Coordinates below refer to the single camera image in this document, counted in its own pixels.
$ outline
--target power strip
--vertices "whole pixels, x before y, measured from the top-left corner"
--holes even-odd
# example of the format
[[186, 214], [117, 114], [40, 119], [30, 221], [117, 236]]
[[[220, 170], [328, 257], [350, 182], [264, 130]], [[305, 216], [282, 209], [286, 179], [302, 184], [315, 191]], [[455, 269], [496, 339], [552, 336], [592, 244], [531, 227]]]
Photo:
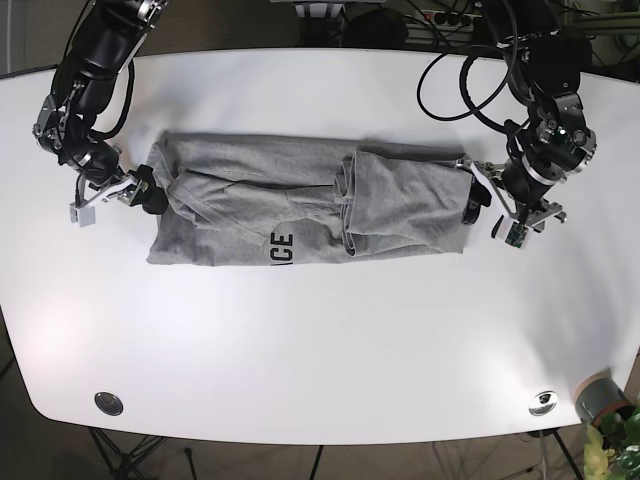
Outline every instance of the power strip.
[[468, 13], [446, 13], [439, 10], [422, 10], [424, 18], [416, 13], [415, 18], [418, 20], [429, 20], [438, 30], [445, 32], [467, 32], [473, 33], [473, 29], [477, 22], [482, 18], [481, 15], [473, 15]]

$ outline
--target tripod leg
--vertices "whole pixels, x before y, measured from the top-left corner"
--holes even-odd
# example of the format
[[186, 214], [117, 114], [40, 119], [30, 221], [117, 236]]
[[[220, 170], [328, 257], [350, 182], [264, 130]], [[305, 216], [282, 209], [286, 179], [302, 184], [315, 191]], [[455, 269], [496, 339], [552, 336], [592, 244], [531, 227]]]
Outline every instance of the tripod leg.
[[562, 453], [564, 453], [564, 456], [567, 458], [567, 462], [569, 462], [569, 465], [571, 466], [571, 470], [573, 470], [573, 473], [576, 474], [576, 478], [578, 480], [583, 480], [582, 474], [580, 473], [580, 469], [576, 465], [576, 462], [573, 461], [573, 458], [571, 457], [569, 450], [567, 450], [567, 447], [562, 441], [562, 437], [560, 436], [557, 430], [553, 432], [553, 436], [556, 437], [556, 441], [558, 442], [558, 445], [560, 445], [560, 449], [562, 450]]
[[154, 440], [148, 443], [147, 448], [140, 452], [135, 456], [135, 460], [131, 462], [130, 468], [132, 471], [136, 469], [138, 465], [140, 465], [149, 455], [151, 455], [160, 445], [165, 442], [166, 438], [164, 437], [155, 437]]
[[193, 477], [193, 480], [198, 480], [198, 477], [196, 476], [196, 468], [193, 466], [193, 452], [190, 448], [185, 448], [184, 454], [187, 456], [187, 460], [189, 460], [189, 468], [191, 469], [191, 476]]
[[98, 451], [100, 452], [100, 455], [104, 460], [104, 463], [107, 464], [107, 467], [109, 468], [109, 473], [112, 473], [113, 464], [111, 463], [111, 460], [109, 460], [109, 457], [107, 456], [107, 452], [104, 451], [104, 447], [102, 446], [102, 443], [98, 438], [98, 435], [96, 435], [95, 428], [89, 427], [89, 433], [91, 434], [91, 438], [93, 439], [93, 442], [96, 444], [96, 447], [98, 447]]
[[316, 461], [313, 462], [313, 470], [311, 470], [311, 476], [309, 480], [314, 480], [316, 478], [316, 473], [318, 472], [318, 466], [320, 465], [320, 458], [322, 457], [322, 450], [324, 450], [324, 445], [320, 445], [318, 447], [318, 453], [316, 454]]
[[104, 443], [106, 443], [106, 444], [107, 444], [107, 446], [108, 446], [111, 450], [113, 450], [113, 452], [114, 452], [114, 453], [116, 453], [117, 455], [122, 455], [122, 452], [120, 451], [120, 449], [118, 448], [118, 446], [117, 446], [115, 443], [113, 443], [113, 440], [111, 440], [111, 439], [107, 436], [107, 434], [106, 434], [106, 433], [104, 433], [104, 432], [102, 431], [102, 429], [100, 429], [100, 428], [94, 428], [93, 430], [95, 431], [95, 433], [97, 433], [97, 434], [100, 436], [100, 438], [102, 438], [102, 440], [104, 441]]

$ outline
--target white table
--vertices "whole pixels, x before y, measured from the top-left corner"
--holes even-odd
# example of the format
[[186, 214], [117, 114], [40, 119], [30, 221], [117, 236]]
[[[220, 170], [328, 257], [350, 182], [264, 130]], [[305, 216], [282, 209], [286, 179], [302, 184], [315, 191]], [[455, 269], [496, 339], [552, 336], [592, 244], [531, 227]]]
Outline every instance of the white table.
[[[504, 161], [505, 139], [476, 119], [437, 123], [420, 112], [415, 88], [432, 58], [269, 50], [140, 59], [117, 140], [135, 164], [164, 129], [461, 144]], [[426, 82], [434, 111], [463, 110], [460, 64], [447, 59]], [[477, 62], [474, 98], [504, 71]], [[577, 423], [570, 395], [582, 380], [610, 367], [626, 383], [640, 344], [636, 85], [584, 77], [599, 151], [549, 195], [569, 222], [550, 222], [524, 252], [489, 238], [498, 214], [484, 210], [461, 256], [199, 268], [146, 264], [156, 221], [139, 208], [113, 202], [95, 226], [69, 223], [75, 174], [31, 136], [51, 77], [0, 82], [0, 304], [44, 416], [234, 442], [415, 442]], [[525, 112], [504, 93], [487, 114]], [[560, 401], [535, 418], [528, 404], [544, 390]], [[124, 413], [100, 412], [100, 391], [118, 395]]]

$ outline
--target green leaf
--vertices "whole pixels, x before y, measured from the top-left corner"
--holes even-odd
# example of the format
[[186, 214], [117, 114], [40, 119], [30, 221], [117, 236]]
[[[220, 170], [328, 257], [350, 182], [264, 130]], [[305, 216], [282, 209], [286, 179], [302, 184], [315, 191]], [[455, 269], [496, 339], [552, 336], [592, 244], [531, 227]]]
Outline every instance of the green leaf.
[[595, 443], [587, 443], [584, 446], [584, 468], [588, 474], [604, 474], [609, 469], [607, 452], [602, 446]]
[[590, 444], [597, 445], [598, 447], [602, 447], [604, 443], [602, 434], [593, 425], [587, 425], [587, 438]]
[[624, 452], [620, 454], [620, 457], [618, 457], [618, 465], [620, 465], [625, 470], [633, 470], [634, 468], [639, 467], [640, 466], [639, 450], [640, 449], [637, 447], [637, 445], [632, 445], [628, 447]]
[[632, 443], [640, 443], [640, 413], [627, 420], [624, 424], [624, 430]]
[[619, 413], [612, 412], [607, 413], [602, 417], [602, 421], [600, 422], [600, 430], [603, 435], [610, 436], [615, 435], [616, 433], [624, 430], [624, 420]]

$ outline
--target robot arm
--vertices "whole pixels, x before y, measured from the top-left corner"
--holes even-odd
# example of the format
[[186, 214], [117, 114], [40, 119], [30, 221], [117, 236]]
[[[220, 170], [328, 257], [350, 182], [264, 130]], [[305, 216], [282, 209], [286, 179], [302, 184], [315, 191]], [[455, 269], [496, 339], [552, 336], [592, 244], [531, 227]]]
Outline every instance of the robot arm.
[[[119, 166], [119, 151], [106, 143], [126, 120], [135, 70], [133, 57], [154, 28], [168, 0], [96, 0], [65, 52], [33, 127], [39, 145], [79, 174], [76, 199], [71, 204], [72, 221], [80, 226], [95, 221], [94, 205], [118, 198], [127, 205], [142, 205], [151, 214], [162, 214], [168, 206], [156, 186], [151, 168], [141, 166], [125, 173]], [[125, 105], [116, 126], [109, 132], [93, 130], [98, 115], [111, 101], [118, 75], [128, 69]], [[86, 200], [85, 184], [97, 190]]]
[[[505, 2], [511, 6], [518, 30], [518, 49], [513, 51], [513, 32]], [[507, 120], [497, 125], [482, 113], [476, 117], [507, 136], [505, 165], [471, 166], [476, 178], [488, 187], [502, 211], [493, 236], [522, 248], [533, 230], [541, 232], [545, 220], [567, 219], [562, 207], [544, 195], [568, 176], [580, 173], [596, 151], [596, 135], [587, 127], [578, 88], [580, 72], [590, 65], [591, 46], [586, 40], [565, 37], [545, 0], [482, 0], [496, 45], [509, 62], [516, 63], [509, 81], [514, 97], [527, 108], [523, 125]], [[466, 91], [466, 74], [477, 56], [469, 56], [461, 73], [461, 92], [467, 107], [475, 107]], [[512, 211], [501, 191], [515, 202]]]

